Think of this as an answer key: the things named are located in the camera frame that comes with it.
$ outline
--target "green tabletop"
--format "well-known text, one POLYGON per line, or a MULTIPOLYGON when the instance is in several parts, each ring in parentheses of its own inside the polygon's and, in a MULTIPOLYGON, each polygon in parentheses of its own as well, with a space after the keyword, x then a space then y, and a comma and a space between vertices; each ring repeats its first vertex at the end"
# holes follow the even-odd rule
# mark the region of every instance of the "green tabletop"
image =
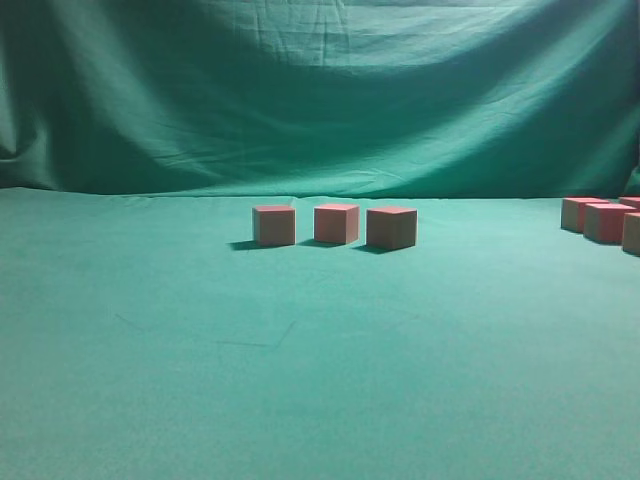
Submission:
POLYGON ((0 478, 638 478, 640 259, 559 199, 322 247, 327 201, 0 191, 0 478))

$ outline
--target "wooden block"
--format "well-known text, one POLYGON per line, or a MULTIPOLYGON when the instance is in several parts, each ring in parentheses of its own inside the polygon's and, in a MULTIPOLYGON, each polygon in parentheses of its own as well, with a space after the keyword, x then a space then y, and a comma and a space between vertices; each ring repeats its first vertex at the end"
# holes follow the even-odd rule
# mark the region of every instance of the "wooden block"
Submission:
POLYGON ((640 197, 620 197, 618 201, 623 205, 629 205, 640 210, 640 197))
POLYGON ((640 213, 627 213, 624 216, 622 249, 640 256, 640 213))
POLYGON ((253 239, 262 246, 296 243, 296 211, 288 205, 253 208, 253 239))
POLYGON ((585 207, 590 203, 610 203, 608 200, 593 197, 568 197, 562 201, 561 227, 571 232, 584 231, 585 207))
POLYGON ((313 239, 326 243, 351 243, 358 239, 360 207, 329 203, 314 209, 313 239))
POLYGON ((418 233, 415 208, 384 207, 367 210, 367 245, 385 250, 412 247, 418 233))
POLYGON ((594 242, 620 244, 624 215, 637 210, 620 203, 591 203, 585 207, 584 236, 594 242))

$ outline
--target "green backdrop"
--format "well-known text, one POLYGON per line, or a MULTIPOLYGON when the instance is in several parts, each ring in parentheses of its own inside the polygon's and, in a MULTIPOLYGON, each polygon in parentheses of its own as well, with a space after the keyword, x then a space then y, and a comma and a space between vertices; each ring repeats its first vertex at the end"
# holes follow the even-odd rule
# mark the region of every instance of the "green backdrop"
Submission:
POLYGON ((0 186, 640 191, 636 0, 2 0, 0 186))

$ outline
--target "green cloth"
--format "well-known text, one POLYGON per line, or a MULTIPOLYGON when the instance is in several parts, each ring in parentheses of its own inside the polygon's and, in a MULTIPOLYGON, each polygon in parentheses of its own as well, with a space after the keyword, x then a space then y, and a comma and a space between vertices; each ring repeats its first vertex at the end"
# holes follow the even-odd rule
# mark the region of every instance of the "green cloth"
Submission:
POLYGON ((2 0, 0 186, 640 192, 636 0, 2 0))
POLYGON ((326 200, 0 191, 0 478, 637 479, 639 258, 559 199, 321 248, 326 200))

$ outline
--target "cube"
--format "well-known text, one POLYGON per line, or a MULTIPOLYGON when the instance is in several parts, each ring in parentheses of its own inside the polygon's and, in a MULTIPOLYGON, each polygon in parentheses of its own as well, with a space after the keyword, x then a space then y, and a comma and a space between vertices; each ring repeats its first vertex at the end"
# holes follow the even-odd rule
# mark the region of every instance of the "cube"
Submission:
POLYGON ((314 209, 313 239, 316 242, 347 244, 358 239, 360 207, 328 203, 314 209))
POLYGON ((620 197, 618 201, 623 205, 629 205, 640 210, 640 197, 620 197))
POLYGON ((608 200, 593 197, 569 197, 562 201, 561 227, 571 232, 584 231, 584 209, 590 203, 610 203, 608 200))
POLYGON ((620 244, 625 213, 637 210, 620 203, 591 203, 585 207, 584 236, 594 242, 620 244))
POLYGON ((367 210, 367 245, 397 250, 416 244, 418 211, 415 208, 383 207, 367 210))
POLYGON ((622 249, 640 256, 640 213, 627 213, 624 216, 622 249))
POLYGON ((296 211, 288 205, 253 208, 253 239, 261 246, 296 243, 296 211))

